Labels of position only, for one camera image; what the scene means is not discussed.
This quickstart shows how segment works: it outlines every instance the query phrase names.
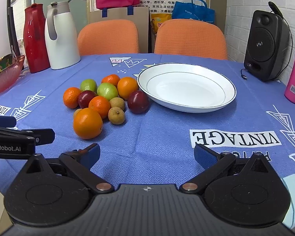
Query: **pile of fruit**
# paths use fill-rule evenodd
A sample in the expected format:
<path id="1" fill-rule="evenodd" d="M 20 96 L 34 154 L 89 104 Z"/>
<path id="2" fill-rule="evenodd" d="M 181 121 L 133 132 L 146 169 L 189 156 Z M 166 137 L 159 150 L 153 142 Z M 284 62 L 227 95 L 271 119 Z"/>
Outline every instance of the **pile of fruit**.
<path id="1" fill-rule="evenodd" d="M 97 84 L 92 79 L 84 80 L 80 88 L 68 88 L 63 101 L 66 107 L 77 109 L 73 114 L 74 132 L 82 139 L 98 136 L 103 129 L 103 120 L 115 125 L 125 121 L 125 100 L 131 112 L 139 114 L 149 107 L 147 95 L 139 90 L 132 77 L 119 78 L 109 75 Z"/>

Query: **white brick wall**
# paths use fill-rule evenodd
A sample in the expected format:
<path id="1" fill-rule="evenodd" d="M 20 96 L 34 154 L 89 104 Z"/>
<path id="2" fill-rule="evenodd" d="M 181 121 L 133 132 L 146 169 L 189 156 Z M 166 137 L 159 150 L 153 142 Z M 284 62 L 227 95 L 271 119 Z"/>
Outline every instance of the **white brick wall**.
<path id="1" fill-rule="evenodd" d="M 292 35 L 293 48 L 289 66 L 280 75 L 281 81 L 286 85 L 295 60 L 295 0 L 227 0 L 225 38 L 230 60 L 243 62 L 246 53 L 247 40 L 251 26 L 252 15 L 255 10 L 271 11 L 268 2 L 274 2 L 288 21 Z M 285 58 L 288 62 L 290 53 Z"/>
<path id="2" fill-rule="evenodd" d="M 13 4 L 13 17 L 16 37 L 18 40 L 23 39 L 23 29 L 25 22 L 25 0 L 16 0 Z"/>

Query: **red thermos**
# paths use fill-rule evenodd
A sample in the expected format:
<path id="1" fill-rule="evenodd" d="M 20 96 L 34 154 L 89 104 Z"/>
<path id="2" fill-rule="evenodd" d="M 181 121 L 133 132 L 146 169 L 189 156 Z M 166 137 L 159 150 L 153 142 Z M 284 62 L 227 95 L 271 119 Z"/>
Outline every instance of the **red thermos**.
<path id="1" fill-rule="evenodd" d="M 25 9 L 23 39 L 29 71 L 32 74 L 50 67 L 45 43 L 45 21 L 42 4 L 33 3 Z"/>

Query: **blue bag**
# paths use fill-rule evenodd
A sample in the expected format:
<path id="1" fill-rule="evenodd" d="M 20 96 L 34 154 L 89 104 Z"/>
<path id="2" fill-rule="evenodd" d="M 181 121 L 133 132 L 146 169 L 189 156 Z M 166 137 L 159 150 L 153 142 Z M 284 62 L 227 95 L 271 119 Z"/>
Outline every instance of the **blue bag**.
<path id="1" fill-rule="evenodd" d="M 195 19 L 214 24 L 215 11 L 209 9 L 205 1 L 199 1 L 203 2 L 204 6 L 194 4 L 193 0 L 191 0 L 191 3 L 176 2 L 171 17 L 173 19 Z"/>

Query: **white thermos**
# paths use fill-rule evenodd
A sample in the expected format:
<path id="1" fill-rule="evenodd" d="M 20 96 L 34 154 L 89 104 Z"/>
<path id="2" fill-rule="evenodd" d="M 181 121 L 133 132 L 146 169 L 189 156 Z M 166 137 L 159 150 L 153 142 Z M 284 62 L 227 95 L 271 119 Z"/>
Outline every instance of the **white thermos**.
<path id="1" fill-rule="evenodd" d="M 62 69 L 80 61 L 76 26 L 68 2 L 53 2 L 47 6 L 45 40 L 52 69 Z"/>

